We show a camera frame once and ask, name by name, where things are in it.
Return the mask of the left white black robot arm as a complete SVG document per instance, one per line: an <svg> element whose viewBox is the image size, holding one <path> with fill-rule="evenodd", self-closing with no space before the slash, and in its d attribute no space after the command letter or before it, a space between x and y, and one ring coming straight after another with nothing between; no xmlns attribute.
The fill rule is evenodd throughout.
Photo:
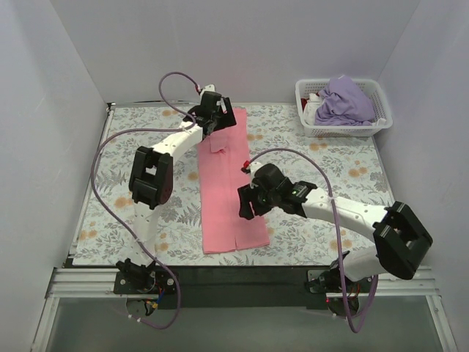
<svg viewBox="0 0 469 352"><path fill-rule="evenodd" d="M131 227L134 243L128 258L119 261L117 268L138 292L152 292L161 278L155 273L154 231L173 192L175 163L210 134L236 124L230 99L204 89L200 103L189 109L173 133L151 147L137 149L129 180L134 204Z"/></svg>

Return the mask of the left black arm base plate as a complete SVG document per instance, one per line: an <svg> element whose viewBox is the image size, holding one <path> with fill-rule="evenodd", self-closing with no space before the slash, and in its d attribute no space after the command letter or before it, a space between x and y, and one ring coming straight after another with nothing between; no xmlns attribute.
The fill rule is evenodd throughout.
<svg viewBox="0 0 469 352"><path fill-rule="evenodd" d="M114 280L114 294L157 295L165 293L174 295L176 293L175 280L171 275L156 264L148 266L135 265L134 263L118 262L118 272Z"/></svg>

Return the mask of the pink t shirt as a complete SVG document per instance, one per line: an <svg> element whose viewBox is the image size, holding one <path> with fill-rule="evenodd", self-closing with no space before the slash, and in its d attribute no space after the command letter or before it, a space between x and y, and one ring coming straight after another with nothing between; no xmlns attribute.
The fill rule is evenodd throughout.
<svg viewBox="0 0 469 352"><path fill-rule="evenodd" d="M237 190L249 184L241 171L250 157L247 112L235 109L236 125L216 131L197 145L205 254L253 249L270 243L265 220L239 216Z"/></svg>

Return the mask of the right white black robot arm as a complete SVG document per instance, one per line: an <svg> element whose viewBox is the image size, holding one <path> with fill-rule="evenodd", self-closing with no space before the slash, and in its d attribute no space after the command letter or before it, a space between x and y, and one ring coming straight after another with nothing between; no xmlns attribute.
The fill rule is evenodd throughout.
<svg viewBox="0 0 469 352"><path fill-rule="evenodd" d="M313 183L293 183L273 164L247 162L242 171L250 181L237 190L240 217L252 220L279 208L306 219L337 221L373 242L373 246L360 251L345 251L328 270L312 279L309 286L317 292L340 290L385 273L411 280L433 244L430 234L405 203L385 207L332 198Z"/></svg>

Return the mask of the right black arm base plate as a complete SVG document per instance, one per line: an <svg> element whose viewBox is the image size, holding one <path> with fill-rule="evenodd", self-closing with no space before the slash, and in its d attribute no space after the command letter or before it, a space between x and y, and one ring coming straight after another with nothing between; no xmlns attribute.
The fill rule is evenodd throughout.
<svg viewBox="0 0 469 352"><path fill-rule="evenodd" d="M307 273L306 287L312 293L338 293L342 290L339 269L310 270Z"/></svg>

